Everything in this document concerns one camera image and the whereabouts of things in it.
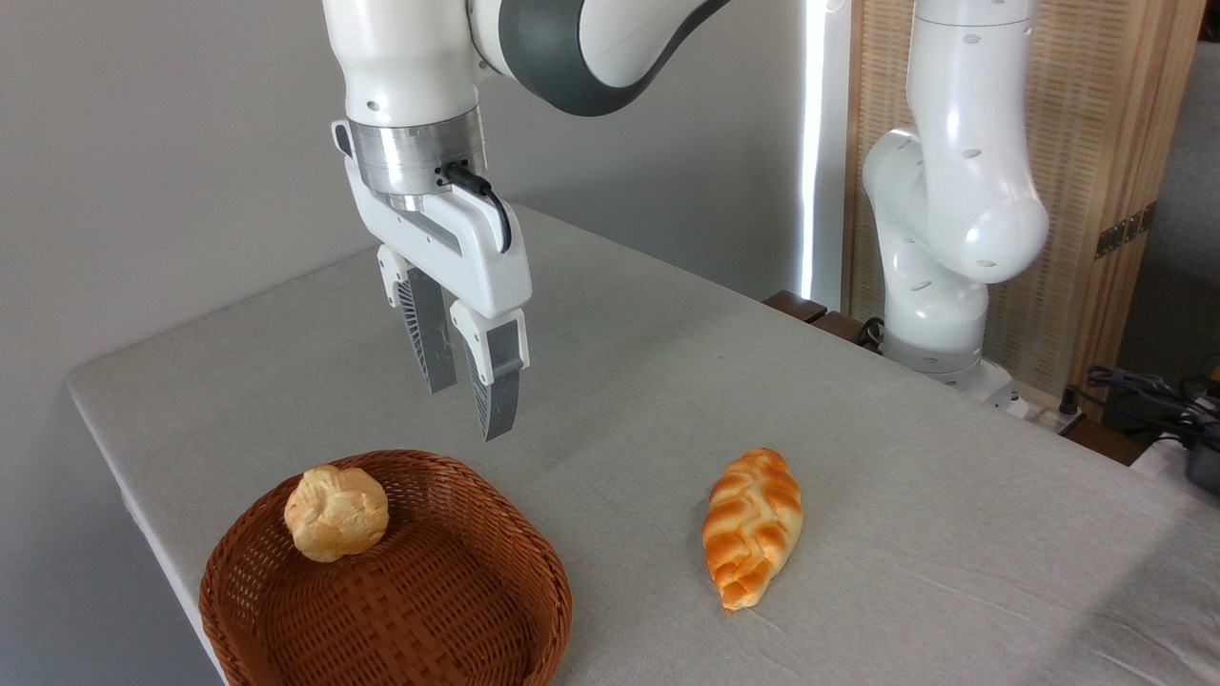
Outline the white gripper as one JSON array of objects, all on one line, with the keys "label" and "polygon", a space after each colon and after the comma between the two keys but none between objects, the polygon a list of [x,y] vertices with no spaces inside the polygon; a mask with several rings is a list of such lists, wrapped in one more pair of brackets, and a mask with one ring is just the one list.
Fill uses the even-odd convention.
[{"label": "white gripper", "polygon": [[381,129],[338,120],[332,131],[357,212],[386,244],[377,251],[386,298],[403,312],[429,392],[458,382],[444,287],[461,300],[449,316],[464,342],[483,439],[509,433],[518,374],[531,364],[518,308],[533,288],[514,210],[482,177],[482,123]]}]

